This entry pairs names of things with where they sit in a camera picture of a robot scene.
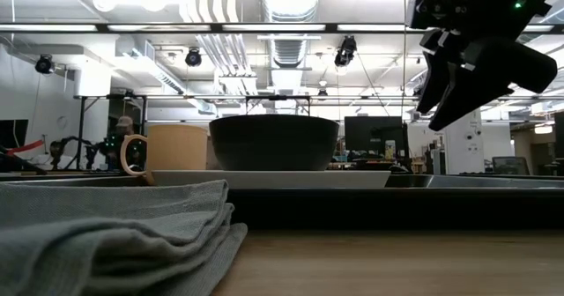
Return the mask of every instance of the computer monitor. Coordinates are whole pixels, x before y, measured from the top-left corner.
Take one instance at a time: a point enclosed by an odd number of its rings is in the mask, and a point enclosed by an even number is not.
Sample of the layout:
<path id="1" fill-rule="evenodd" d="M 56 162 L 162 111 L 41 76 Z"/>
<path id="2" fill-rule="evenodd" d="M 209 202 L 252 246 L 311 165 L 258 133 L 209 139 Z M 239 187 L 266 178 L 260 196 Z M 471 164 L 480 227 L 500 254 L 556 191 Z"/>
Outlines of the computer monitor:
<path id="1" fill-rule="evenodd" d="M 405 154 L 405 135 L 401 116 L 345 117 L 345 148 L 384 154 L 386 141 L 395 141 L 395 158 Z"/>

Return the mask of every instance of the ceiling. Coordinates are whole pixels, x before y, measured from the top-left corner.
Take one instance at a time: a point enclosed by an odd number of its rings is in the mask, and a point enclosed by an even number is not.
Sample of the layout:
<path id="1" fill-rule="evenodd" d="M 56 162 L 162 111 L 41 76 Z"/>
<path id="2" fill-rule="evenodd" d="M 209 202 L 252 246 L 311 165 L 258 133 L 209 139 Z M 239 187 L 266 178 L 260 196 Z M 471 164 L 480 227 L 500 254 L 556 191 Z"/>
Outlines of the ceiling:
<path id="1" fill-rule="evenodd" d="M 178 2 L 166 0 L 162 11 L 147 11 L 138 4 L 118 5 L 112 11 L 89 11 L 93 0 L 0 0 L 0 21 L 12 22 L 182 22 L 178 14 Z M 550 4 L 560 4 L 561 0 L 548 0 Z M 320 22 L 372 22 L 401 23 L 404 21 L 405 0 L 319 0 L 317 21 Z M 263 21 L 261 0 L 237 0 L 239 19 L 244 22 Z M 61 34 L 17 34 L 16 46 L 34 44 L 72 44 L 90 49 L 96 55 L 113 64 L 127 74 L 114 75 L 112 85 L 127 86 L 139 93 L 160 93 L 160 83 L 145 70 L 127 64 L 122 57 L 115 57 L 115 35 L 61 35 Z M 212 81 L 214 66 L 204 55 L 203 62 L 196 68 L 189 68 L 184 56 L 189 47 L 197 47 L 196 37 L 190 34 L 140 34 L 136 43 L 149 41 L 157 49 L 157 59 L 166 65 L 179 79 L 188 81 Z M 338 77 L 334 68 L 335 48 L 343 35 L 324 34 L 319 41 L 311 41 L 306 57 L 306 67 L 301 79 L 303 93 L 316 94 L 319 81 L 327 81 L 330 95 L 370 94 L 373 87 L 380 94 L 400 95 L 402 84 L 426 69 L 421 59 L 420 35 L 409 34 L 359 34 L 355 35 L 358 53 L 348 66 L 346 75 Z M 245 34 L 244 43 L 252 70 L 257 75 L 257 88 L 267 89 L 270 85 L 270 59 L 267 44 L 259 41 L 256 35 Z M 548 52 L 564 43 L 561 36 L 542 36 L 531 42 L 530 46 Z M 552 55 L 564 65 L 564 52 L 556 50 Z M 560 81 L 553 84 L 560 86 Z M 211 90 L 200 85 L 197 90 L 209 93 Z"/>

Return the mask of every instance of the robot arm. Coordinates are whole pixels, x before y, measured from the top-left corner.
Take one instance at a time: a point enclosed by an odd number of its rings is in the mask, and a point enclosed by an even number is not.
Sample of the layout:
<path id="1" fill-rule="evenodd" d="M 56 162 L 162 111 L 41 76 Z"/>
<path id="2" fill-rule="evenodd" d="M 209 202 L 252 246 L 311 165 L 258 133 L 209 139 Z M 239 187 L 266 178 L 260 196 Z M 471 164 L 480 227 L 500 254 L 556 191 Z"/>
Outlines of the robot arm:
<path id="1" fill-rule="evenodd" d="M 556 62 L 516 42 L 545 0 L 410 0 L 406 24 L 428 29 L 420 45 L 428 72 L 417 110 L 437 106 L 429 128 L 441 130 L 471 111 L 510 94 L 511 83 L 542 93 Z"/>

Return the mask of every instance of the desk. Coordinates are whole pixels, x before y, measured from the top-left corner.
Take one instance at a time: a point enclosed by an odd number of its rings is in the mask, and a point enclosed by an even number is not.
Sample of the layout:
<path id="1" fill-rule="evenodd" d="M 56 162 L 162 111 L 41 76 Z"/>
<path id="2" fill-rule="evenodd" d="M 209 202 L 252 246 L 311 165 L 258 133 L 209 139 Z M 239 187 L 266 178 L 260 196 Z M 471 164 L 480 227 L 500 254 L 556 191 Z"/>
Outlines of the desk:
<path id="1" fill-rule="evenodd" d="M 253 233 L 215 296 L 564 293 L 564 233 Z"/>

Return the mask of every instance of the mug handle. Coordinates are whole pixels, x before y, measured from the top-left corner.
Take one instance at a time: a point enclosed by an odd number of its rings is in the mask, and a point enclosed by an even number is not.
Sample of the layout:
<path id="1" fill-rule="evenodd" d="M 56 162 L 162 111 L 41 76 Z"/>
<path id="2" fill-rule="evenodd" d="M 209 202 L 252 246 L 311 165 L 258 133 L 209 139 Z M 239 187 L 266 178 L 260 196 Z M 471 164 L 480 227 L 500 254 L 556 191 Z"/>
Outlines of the mug handle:
<path id="1" fill-rule="evenodd" d="M 127 145 L 131 143 L 131 141 L 133 141 L 134 139 L 140 139 L 142 141 L 145 141 L 147 143 L 147 147 L 149 146 L 149 139 L 142 135 L 134 134 L 131 136 L 123 137 L 122 149 L 120 150 L 120 161 L 122 162 L 122 168 L 125 171 L 125 173 L 130 174 L 131 176 L 141 176 L 144 175 L 147 171 L 145 170 L 143 172 L 134 172 L 130 170 L 129 165 L 127 165 L 127 159 L 125 158 Z"/>

